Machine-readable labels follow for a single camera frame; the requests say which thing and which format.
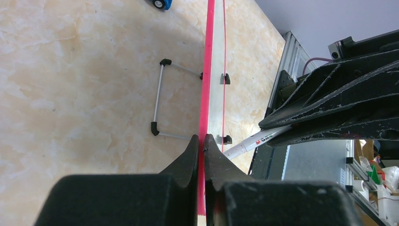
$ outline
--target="white rod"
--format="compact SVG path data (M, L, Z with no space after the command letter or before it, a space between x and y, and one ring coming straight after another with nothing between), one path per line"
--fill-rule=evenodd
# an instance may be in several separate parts
M243 140L238 145L225 151L224 155L228 159L232 160L233 158L235 158L245 152L249 152L250 150L268 142L269 140L273 139L277 135L280 135L290 129L291 129L291 126L284 126L284 127L279 127L279 128L262 130L258 133L255 133L254 135L248 137L247 139Z
M160 81L158 83L157 101L155 102L154 121L157 121L158 101L160 99L160 90L161 90L163 67L164 67L164 65L161 65Z
M192 73L192 74L201 76L201 74L196 73L196 72L193 72L193 71L191 71L191 70L189 70L189 69L187 69L187 68L185 68L185 67L182 67L182 66L180 66L180 65L177 65L177 64L175 64L175 63L172 63L172 65L175 66L175 67L178 67L178 68L180 68L180 69L183 69L183 70L185 70L185 71L188 71L188 72L190 72L190 73Z
M169 134L169 133L160 132L159 135L166 136L166 137L174 137L174 138L179 138L179 139L191 140L191 137L184 137L184 136L179 136L179 135L174 135L174 134Z

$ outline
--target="green object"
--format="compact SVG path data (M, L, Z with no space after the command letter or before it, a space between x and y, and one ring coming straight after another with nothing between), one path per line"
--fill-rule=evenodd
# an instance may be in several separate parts
M371 166L372 171L367 172L368 176L371 177L371 179L376 183L380 184L380 179L378 178L377 170L375 169L375 166Z

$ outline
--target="toy car wheel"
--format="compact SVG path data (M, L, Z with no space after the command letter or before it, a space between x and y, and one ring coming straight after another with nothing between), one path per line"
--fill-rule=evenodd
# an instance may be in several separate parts
M152 4L159 9L163 9L165 7L165 1L164 0L152 0Z

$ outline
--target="hole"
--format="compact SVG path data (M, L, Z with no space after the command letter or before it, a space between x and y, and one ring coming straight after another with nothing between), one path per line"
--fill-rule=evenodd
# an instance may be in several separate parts
M338 53L334 52L333 54L331 54L331 56L332 56L334 59L337 59L337 58L338 58Z
M382 139L387 140L398 140L399 139L399 131L395 129L387 129L380 134Z

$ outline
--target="gray wall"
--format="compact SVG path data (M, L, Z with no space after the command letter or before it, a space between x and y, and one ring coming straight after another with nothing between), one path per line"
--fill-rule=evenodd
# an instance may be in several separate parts
M330 58L327 46L349 36L357 41L399 29L399 0L256 2L281 34L292 31L310 57Z

